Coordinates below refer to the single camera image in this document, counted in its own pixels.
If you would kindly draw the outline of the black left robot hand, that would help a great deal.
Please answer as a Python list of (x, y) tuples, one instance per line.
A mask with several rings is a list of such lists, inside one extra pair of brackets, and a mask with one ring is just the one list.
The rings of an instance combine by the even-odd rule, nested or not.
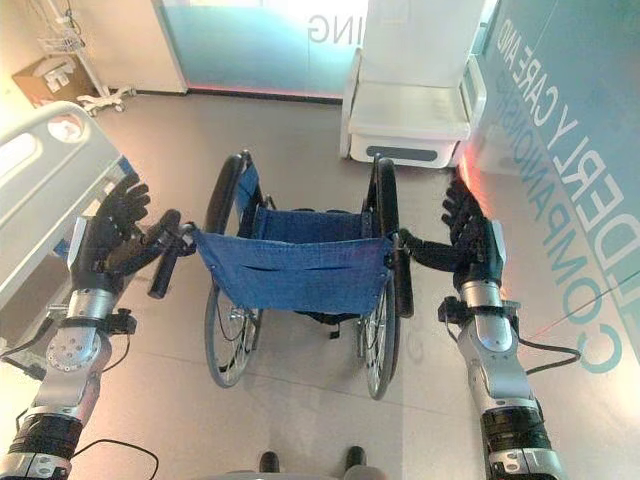
[(154, 261), (162, 252), (162, 231), (139, 231), (136, 223), (147, 214), (149, 187), (131, 173), (100, 204), (83, 234), (70, 267), (75, 290), (101, 289), (114, 295), (124, 290), (125, 278)]

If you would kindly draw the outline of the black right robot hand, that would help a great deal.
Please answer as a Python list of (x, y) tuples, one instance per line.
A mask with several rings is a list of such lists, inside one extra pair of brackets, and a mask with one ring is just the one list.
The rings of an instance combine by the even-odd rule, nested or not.
[(455, 289), (470, 281), (501, 285), (506, 254), (500, 251), (494, 224), (461, 178), (450, 182), (442, 206), (450, 243), (423, 240), (403, 228), (399, 236), (404, 248), (417, 263), (451, 273)]

